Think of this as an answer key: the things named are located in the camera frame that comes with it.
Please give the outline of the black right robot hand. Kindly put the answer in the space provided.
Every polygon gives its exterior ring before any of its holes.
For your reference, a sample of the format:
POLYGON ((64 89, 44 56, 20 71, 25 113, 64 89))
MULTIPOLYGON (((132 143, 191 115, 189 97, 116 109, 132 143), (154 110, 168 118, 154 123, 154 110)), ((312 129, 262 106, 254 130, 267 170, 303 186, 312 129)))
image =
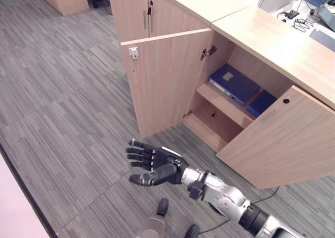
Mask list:
POLYGON ((162 183, 180 185, 182 175, 189 167, 187 161, 173 151, 164 147, 155 147, 136 139, 128 141, 127 159, 132 167, 141 167, 142 174, 129 176, 129 181, 135 185, 150 187, 162 183))

